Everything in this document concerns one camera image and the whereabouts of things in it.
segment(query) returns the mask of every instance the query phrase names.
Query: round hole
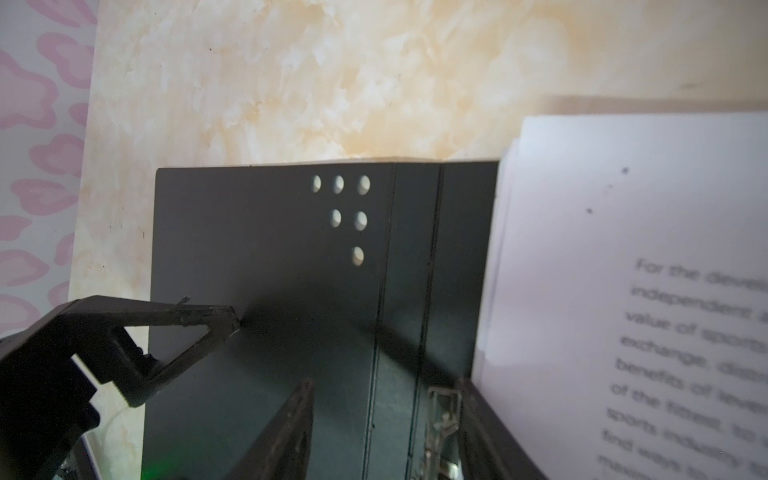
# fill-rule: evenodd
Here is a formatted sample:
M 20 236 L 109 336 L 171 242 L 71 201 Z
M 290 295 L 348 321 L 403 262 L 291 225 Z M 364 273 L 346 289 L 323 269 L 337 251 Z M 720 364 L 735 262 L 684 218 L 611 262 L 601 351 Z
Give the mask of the round hole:
M 359 231 L 363 231 L 368 226 L 368 216 L 363 212 L 357 212 L 355 215 L 355 228 Z
M 340 194 L 341 190 L 344 190 L 344 179 L 341 178 L 341 175 L 337 175 L 333 179 L 333 193 Z
M 368 178 L 368 175 L 363 175 L 360 177 L 360 181 L 357 182 L 357 193 L 361 195 L 365 195 L 368 193 L 368 190 L 371 189 L 371 179 Z
M 331 227 L 336 228 L 341 225 L 341 212 L 334 210 L 331 212 Z
M 355 247 L 352 249 L 352 263 L 355 264 L 355 266 L 362 265 L 362 261 L 366 258 L 365 254 L 362 252 L 362 248 Z

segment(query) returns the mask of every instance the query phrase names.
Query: floral wallpaper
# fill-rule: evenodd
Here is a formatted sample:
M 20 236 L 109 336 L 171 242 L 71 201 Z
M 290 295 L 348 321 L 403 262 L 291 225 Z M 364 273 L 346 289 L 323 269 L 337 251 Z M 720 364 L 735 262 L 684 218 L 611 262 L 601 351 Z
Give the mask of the floral wallpaper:
M 0 2 L 0 337 L 67 300 L 97 6 Z

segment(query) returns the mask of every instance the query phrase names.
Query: stack of paper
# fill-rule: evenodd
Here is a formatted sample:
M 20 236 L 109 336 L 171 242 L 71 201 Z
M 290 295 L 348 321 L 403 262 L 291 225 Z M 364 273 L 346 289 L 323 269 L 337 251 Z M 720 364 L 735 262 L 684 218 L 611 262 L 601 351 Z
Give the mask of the stack of paper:
M 768 478 L 768 114 L 538 117 L 473 380 L 550 480 Z

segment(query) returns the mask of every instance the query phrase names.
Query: pink petal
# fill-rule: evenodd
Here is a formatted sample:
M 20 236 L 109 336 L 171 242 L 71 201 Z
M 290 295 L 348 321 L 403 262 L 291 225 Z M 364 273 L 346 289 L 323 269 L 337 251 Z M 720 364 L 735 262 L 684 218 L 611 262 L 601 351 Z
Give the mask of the pink petal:
M 32 215 L 56 214 L 78 202 L 78 196 L 70 194 L 64 185 L 48 180 L 16 180 L 11 184 L 22 209 Z
M 56 65 L 58 75 L 66 84 L 76 88 L 91 87 L 93 47 L 80 45 L 62 33 L 46 33 L 38 38 L 38 51 Z
M 67 111 L 72 120 L 83 127 L 85 126 L 85 122 L 88 120 L 88 104 L 74 104 Z
M 48 291 L 48 302 L 51 306 L 59 306 L 62 303 L 67 303 L 67 295 L 69 294 L 69 282 L 59 283 Z
M 50 144 L 29 149 L 29 159 L 37 168 L 54 175 L 80 177 L 84 142 L 70 134 L 53 137 Z
M 0 333 L 30 326 L 40 319 L 34 305 L 17 296 L 0 293 Z
M 5 215 L 0 217 L 0 240 L 10 242 L 16 240 L 22 231 L 32 225 L 32 220 L 19 215 Z
M 27 5 L 68 27 L 96 25 L 96 17 L 85 0 L 27 0 Z
M 43 277 L 50 267 L 26 250 L 0 252 L 0 286 L 17 286 Z
M 72 249 L 74 247 L 74 233 L 64 235 L 56 245 L 56 254 L 53 261 L 56 265 L 66 265 L 72 261 Z
M 58 97 L 50 78 L 26 71 L 0 50 L 0 130 L 25 124 L 51 128 L 56 123 L 53 102 Z

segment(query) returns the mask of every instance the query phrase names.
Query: marble table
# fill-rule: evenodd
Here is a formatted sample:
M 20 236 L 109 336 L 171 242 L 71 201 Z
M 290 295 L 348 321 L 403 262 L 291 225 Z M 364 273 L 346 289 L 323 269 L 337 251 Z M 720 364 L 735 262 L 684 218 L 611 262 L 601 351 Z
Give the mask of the marble table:
M 768 109 L 765 25 L 749 0 L 101 0 L 69 295 L 149 298 L 158 167 L 498 157 L 526 115 Z M 144 410 L 94 403 L 104 477 L 138 480 Z

